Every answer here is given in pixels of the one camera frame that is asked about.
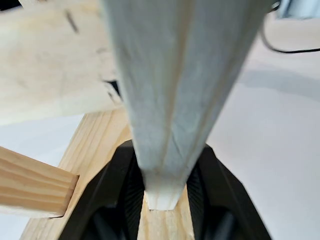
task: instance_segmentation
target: black clamp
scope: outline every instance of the black clamp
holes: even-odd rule
[[[187,181],[195,240],[270,240],[241,182],[206,146]],[[59,240],[136,240],[144,184],[131,141],[88,183]]]

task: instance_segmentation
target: wooden board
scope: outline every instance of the wooden board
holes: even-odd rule
[[[31,219],[21,240],[57,240],[87,183],[112,158],[116,147],[130,138],[124,109],[86,114],[59,164],[64,170],[79,174],[69,208],[61,218]],[[194,239],[186,192],[173,211],[149,211],[144,200],[138,239]]]
[[[0,212],[63,216],[78,176],[0,147]]]
[[[0,125],[121,106],[97,1],[1,12],[0,39]]]
[[[150,209],[171,210],[272,0],[102,0]]]

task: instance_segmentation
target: wood grain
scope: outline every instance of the wood grain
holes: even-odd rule
[[[97,1],[2,12],[0,39],[0,125],[122,105]]]
[[[63,216],[78,176],[0,147],[0,212]]]
[[[146,196],[144,197],[137,239],[195,239],[186,187],[174,210],[149,210]]]
[[[88,182],[110,161],[117,146],[130,136],[123,108],[85,114],[59,164],[59,168],[79,175],[64,217],[30,219],[21,239],[58,239]]]
[[[112,158],[116,147],[130,138],[129,122],[123,108],[86,114],[59,164],[64,170],[79,174],[64,217],[30,219],[20,239],[57,240],[87,183]],[[186,190],[172,211],[149,211],[144,199],[138,239],[194,239]]]
[[[148,206],[184,189],[271,0],[101,0]]]

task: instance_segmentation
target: light pine wood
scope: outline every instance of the light pine wood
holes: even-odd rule
[[[110,161],[117,146],[130,138],[124,109],[86,114],[59,164],[64,170],[79,174],[64,217],[31,219],[20,239],[57,240],[87,183]],[[149,211],[144,199],[138,239],[194,239],[186,190],[173,211]]]
[[[79,175],[64,217],[30,219],[21,239],[57,240],[88,182],[111,160],[117,146],[130,137],[123,108],[85,114],[59,164],[59,168]]]
[[[150,209],[171,210],[271,0],[101,0]]]
[[[138,240],[194,240],[187,188],[174,210],[149,210],[146,196],[143,199]]]
[[[0,125],[121,106],[96,0],[5,11],[0,39]]]
[[[63,216],[78,176],[0,147],[0,212]]]

